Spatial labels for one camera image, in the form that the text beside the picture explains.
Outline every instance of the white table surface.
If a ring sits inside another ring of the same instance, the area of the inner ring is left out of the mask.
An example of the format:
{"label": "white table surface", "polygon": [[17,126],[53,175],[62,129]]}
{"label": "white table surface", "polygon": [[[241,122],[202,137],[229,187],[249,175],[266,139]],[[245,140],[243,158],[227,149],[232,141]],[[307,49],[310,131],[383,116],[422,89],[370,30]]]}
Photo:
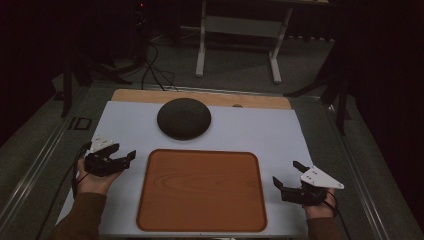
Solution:
{"label": "white table surface", "polygon": [[[161,132],[156,116],[163,104],[110,101],[95,134],[120,143],[113,158],[137,150],[131,167],[113,183],[99,231],[124,237],[282,237],[306,236],[305,214],[300,205],[282,202],[272,176],[287,187],[300,187],[301,173],[292,166],[312,161],[294,110],[209,106],[212,122],[200,137],[178,141]],[[267,227],[262,232],[145,232],[136,224],[138,204],[149,154],[155,149],[251,152],[259,160]],[[70,191],[58,221],[72,207]]]}

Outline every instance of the hand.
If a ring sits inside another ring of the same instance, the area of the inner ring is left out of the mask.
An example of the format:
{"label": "hand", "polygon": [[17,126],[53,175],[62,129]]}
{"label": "hand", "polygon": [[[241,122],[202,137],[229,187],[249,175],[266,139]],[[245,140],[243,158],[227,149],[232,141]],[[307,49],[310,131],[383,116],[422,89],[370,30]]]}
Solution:
{"label": "hand", "polygon": [[91,192],[106,195],[112,182],[122,173],[114,173],[106,177],[98,177],[93,174],[87,175],[84,170],[84,163],[85,159],[78,160],[78,193]]}
{"label": "hand", "polygon": [[[328,192],[334,195],[335,190],[330,188],[328,189]],[[331,206],[335,207],[336,199],[330,193],[327,193],[327,198],[325,201],[328,202]],[[333,210],[324,203],[321,203],[318,206],[303,206],[303,209],[305,209],[307,219],[334,217]]]}

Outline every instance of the white stand leg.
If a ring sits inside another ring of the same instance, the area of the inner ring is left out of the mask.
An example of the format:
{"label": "white stand leg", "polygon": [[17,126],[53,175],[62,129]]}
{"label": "white stand leg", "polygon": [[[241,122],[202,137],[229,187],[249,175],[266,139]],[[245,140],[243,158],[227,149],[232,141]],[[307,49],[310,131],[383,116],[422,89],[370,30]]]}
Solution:
{"label": "white stand leg", "polygon": [[205,65],[205,20],[206,20],[206,0],[202,1],[202,19],[200,21],[200,47],[199,54],[197,56],[197,65],[196,65],[196,77],[203,76],[203,68]]}
{"label": "white stand leg", "polygon": [[280,32],[277,37],[277,44],[275,45],[274,51],[269,53],[272,76],[274,78],[274,83],[277,83],[277,84],[280,84],[282,82],[280,69],[278,68],[277,56],[278,56],[278,52],[280,51],[281,44],[283,43],[284,35],[289,25],[289,20],[290,20],[292,12],[293,12],[292,8],[287,9],[284,22],[281,24]]}

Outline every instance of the dark background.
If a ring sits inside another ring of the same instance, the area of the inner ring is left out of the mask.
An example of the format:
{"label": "dark background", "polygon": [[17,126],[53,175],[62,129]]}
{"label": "dark background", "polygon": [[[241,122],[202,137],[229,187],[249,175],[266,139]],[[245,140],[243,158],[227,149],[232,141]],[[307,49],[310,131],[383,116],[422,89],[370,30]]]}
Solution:
{"label": "dark background", "polygon": [[[83,0],[1,1],[0,145],[55,94],[51,79],[62,72],[63,60],[75,46],[104,62],[113,54],[128,53],[117,42],[124,44],[133,36],[138,21],[134,5],[128,7],[133,2],[118,1],[127,4],[122,9],[106,6],[115,6],[116,1],[99,2],[105,5]],[[180,25],[199,24],[200,1],[148,4],[149,21],[175,39]],[[236,3],[225,4],[213,5],[211,11],[246,14],[235,10]],[[255,7],[254,12],[282,18],[276,8]],[[424,142],[422,12],[424,4],[418,0],[359,1],[349,11],[301,7],[293,14],[288,35],[303,36],[305,41],[311,37],[336,39],[325,65],[349,78],[349,92],[423,229],[424,184],[419,178],[424,167],[420,151]],[[127,38],[106,40],[108,31],[122,29],[126,30],[121,36]]]}

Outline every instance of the black dome object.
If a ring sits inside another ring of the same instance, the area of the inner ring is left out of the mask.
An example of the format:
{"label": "black dome object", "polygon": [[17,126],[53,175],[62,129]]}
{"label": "black dome object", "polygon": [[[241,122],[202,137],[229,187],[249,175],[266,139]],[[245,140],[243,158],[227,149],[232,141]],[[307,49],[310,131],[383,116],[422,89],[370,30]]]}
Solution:
{"label": "black dome object", "polygon": [[209,128],[211,113],[205,104],[195,99],[178,98],[162,106],[157,122],[169,137],[189,140],[202,135]]}

